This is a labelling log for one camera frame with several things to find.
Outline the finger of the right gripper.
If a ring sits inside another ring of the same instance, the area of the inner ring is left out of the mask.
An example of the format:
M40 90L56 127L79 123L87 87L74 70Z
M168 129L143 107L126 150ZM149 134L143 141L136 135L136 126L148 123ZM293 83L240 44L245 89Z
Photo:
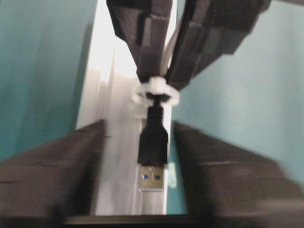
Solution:
M268 0L188 0L166 79L182 90L222 55L232 55L252 31Z
M108 0L115 35L126 42L141 83L160 75L171 0Z

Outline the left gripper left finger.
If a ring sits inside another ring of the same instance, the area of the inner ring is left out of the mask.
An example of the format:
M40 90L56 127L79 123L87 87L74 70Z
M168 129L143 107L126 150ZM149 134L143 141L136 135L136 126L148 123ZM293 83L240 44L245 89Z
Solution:
M101 119L0 163L0 225L58 228L90 210L105 143Z

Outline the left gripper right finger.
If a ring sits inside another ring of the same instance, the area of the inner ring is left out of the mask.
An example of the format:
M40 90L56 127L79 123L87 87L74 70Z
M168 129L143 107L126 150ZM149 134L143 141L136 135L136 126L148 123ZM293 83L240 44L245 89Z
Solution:
M175 122L188 212L206 228L301 228L304 193L265 156Z

